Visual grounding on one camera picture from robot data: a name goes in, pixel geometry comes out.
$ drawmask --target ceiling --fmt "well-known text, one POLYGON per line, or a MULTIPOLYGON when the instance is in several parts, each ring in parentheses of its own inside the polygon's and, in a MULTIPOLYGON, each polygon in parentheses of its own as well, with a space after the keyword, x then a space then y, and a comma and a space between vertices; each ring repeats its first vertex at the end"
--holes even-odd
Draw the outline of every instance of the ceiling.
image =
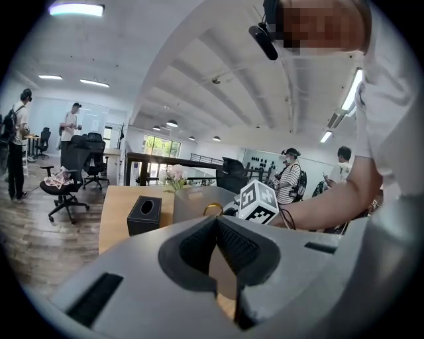
MULTIPOLYGON (((201 2, 104 0, 103 18, 46 15, 23 44, 14 67, 38 87, 53 86, 38 74, 60 74, 64 81, 54 87, 99 91, 134 103, 132 125, 138 128, 151 130, 177 120, 178 132, 184 132, 175 131, 178 138, 194 135, 201 140, 210 131, 259 126, 319 141, 347 95, 361 56, 305 58, 283 53, 270 61, 248 34, 249 26, 261 19, 262 0, 247 1, 236 11, 223 10, 212 25, 197 28, 199 34, 191 30, 194 37, 182 46, 174 28, 192 19, 206 22, 208 12, 200 6, 184 13, 201 2), (173 18, 163 18, 165 10, 175 13, 173 18), (161 34, 169 38, 160 41, 161 34), (167 44, 178 45, 178 53, 170 55, 167 44), (140 93, 154 61, 164 57, 169 62, 140 93), (80 78, 110 88, 93 88, 81 84, 80 78), (214 78, 220 84, 214 84, 214 78)), ((339 141, 352 140, 354 120, 344 118, 334 132, 339 141)))

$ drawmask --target white cube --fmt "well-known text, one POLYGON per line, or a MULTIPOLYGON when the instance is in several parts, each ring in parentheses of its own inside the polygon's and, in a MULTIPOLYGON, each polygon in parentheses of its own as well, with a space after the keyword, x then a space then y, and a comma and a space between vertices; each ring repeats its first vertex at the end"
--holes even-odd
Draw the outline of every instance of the white cube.
POLYGON ((254 180, 241 189, 239 218, 268 224, 279 212, 276 193, 271 187, 254 180))

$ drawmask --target gray floor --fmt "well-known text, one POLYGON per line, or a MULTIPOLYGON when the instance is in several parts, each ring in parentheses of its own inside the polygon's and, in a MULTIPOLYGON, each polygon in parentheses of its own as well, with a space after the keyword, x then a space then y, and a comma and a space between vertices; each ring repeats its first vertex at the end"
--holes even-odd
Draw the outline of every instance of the gray floor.
MULTIPOLYGON (((44 179, 46 171, 40 169, 42 164, 55 165, 57 170, 59 158, 29 164, 24 190, 38 187, 44 179)), ((116 180, 109 179, 114 185, 116 180)), ((74 225, 65 209, 53 216, 54 222, 48 220, 47 214, 54 208, 54 197, 40 188, 28 193, 22 201, 11 201, 7 185, 5 177, 0 178, 0 232, 5 236, 3 245, 10 264, 21 283, 49 297, 69 274, 97 257, 107 184, 102 182, 103 190, 100 191, 95 183, 90 183, 85 191, 80 189, 76 193, 78 200, 87 203, 90 210, 71 207, 76 220, 74 225)))

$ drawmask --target black backpack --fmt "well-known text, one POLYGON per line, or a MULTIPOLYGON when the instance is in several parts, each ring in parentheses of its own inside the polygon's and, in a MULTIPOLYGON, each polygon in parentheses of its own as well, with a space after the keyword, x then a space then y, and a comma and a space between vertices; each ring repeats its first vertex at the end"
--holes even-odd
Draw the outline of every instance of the black backpack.
POLYGON ((9 114, 6 115, 5 119, 1 124, 0 139, 3 142, 12 142, 16 136, 16 123, 17 123, 17 114, 25 106, 20 106, 16 112, 13 111, 13 108, 9 111, 9 114))
POLYGON ((306 190, 306 184, 307 184, 306 172, 302 171, 302 168, 300 167, 300 175, 299 175, 299 179, 297 180, 297 185, 293 187, 293 189, 289 192, 289 196, 294 198, 293 200, 294 203, 301 201, 303 199, 303 195, 305 194, 305 190, 306 190))

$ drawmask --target black tissue box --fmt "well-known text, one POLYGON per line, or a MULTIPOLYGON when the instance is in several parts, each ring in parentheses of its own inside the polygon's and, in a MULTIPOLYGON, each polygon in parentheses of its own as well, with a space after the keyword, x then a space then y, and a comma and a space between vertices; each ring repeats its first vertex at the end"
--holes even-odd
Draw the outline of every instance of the black tissue box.
POLYGON ((162 198, 138 197, 128 218, 127 226, 130 236, 157 230, 160 226, 162 198))

